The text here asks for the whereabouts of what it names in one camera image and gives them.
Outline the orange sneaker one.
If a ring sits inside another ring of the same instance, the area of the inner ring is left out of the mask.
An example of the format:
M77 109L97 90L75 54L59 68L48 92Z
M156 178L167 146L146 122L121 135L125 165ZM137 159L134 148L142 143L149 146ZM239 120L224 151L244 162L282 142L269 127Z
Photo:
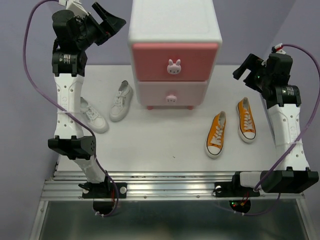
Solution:
M205 141L207 155L216 159L224 147L224 134L226 127L226 113L221 111L213 120Z
M251 144L257 136L255 122L252 116L249 99L244 97L236 105L238 113L238 134L240 138L247 144Z

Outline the dark pink drawer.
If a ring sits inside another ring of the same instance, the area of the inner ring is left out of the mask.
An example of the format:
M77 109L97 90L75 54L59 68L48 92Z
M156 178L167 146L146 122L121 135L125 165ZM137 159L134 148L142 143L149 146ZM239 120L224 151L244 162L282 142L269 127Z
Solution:
M135 43L135 75L140 82L204 82L217 51L216 43Z

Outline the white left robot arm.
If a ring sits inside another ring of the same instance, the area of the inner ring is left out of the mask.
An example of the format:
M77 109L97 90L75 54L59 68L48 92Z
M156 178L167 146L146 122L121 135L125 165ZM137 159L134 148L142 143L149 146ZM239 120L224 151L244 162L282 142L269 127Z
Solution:
M80 1L66 0L65 9L52 15L56 35L52 51L52 72L57 90L57 124L48 147L74 161L100 197L111 193L111 184L96 160L96 137L85 136L81 116L81 92L87 64L86 50L104 44L126 21L106 11L98 2L92 8L102 19L98 23Z

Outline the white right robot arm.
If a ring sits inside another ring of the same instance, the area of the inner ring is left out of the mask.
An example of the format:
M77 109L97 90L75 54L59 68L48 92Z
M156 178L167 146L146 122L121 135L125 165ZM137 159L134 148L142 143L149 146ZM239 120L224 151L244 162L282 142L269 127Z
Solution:
M230 182L231 192L242 195L248 188L256 192L299 194L319 181L319 174L310 169L300 136L301 94L289 84L293 59L284 53L271 53L267 60L249 54L233 77L239 80L245 70L247 87L259 92L266 102L266 111L274 134L277 162L270 170L241 171Z

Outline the white sneaker near arm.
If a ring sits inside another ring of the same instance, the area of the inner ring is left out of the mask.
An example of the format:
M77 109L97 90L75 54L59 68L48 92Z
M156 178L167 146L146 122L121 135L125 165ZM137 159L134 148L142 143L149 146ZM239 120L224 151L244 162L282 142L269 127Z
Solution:
M95 133L103 134L109 130L105 118L83 97L80 98L80 111L87 126Z

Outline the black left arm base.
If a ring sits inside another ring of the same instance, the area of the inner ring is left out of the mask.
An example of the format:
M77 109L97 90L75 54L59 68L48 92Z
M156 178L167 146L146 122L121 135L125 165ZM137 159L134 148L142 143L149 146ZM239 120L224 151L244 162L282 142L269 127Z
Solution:
M127 183L118 182L116 188L109 181L101 183L79 183L82 189L82 198L93 200L92 209L96 216L106 218L116 212L119 199L127 197Z

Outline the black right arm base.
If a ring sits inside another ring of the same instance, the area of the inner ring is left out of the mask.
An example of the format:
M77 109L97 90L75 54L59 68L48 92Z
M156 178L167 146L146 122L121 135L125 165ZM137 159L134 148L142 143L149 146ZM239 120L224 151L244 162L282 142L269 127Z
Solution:
M251 209L251 197L259 197L260 193L232 181L221 181L214 183L212 195L217 198L231 198L229 200L231 209L244 215Z

